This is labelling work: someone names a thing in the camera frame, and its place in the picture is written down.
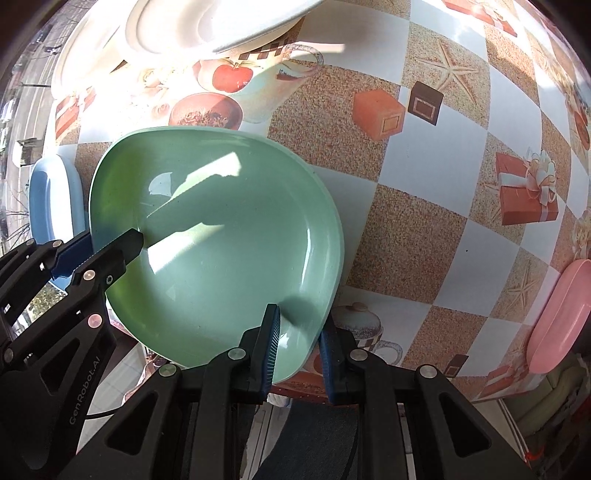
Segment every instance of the mug print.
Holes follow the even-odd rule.
[[[402,359],[402,347],[382,340],[382,322],[365,303],[356,301],[352,305],[333,307],[331,313],[335,326],[353,333],[359,348],[375,353],[390,365],[398,365]]]

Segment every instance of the table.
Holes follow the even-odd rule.
[[[74,162],[87,209],[101,156],[136,129],[285,145],[339,210],[337,325],[479,401],[539,384],[527,340],[561,272],[587,258],[589,83],[526,0],[327,0],[239,57],[122,63],[56,101],[46,150]],[[274,391],[324,401],[321,375],[316,348]]]

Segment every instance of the tree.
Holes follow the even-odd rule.
[[[31,320],[33,322],[37,320],[65,296],[65,293],[47,283],[27,307],[27,310],[31,312]]]

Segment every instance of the pink plate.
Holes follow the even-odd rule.
[[[591,312],[591,260],[575,260],[558,280],[527,345],[530,372],[546,374],[573,346]]]

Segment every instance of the white plate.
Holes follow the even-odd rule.
[[[51,79],[51,94],[56,100],[86,90],[121,63],[115,33],[125,17],[118,12],[128,12],[132,3],[135,0],[99,0],[76,25]]]
[[[216,59],[263,46],[322,1],[138,0],[118,43],[125,60],[145,66]]]

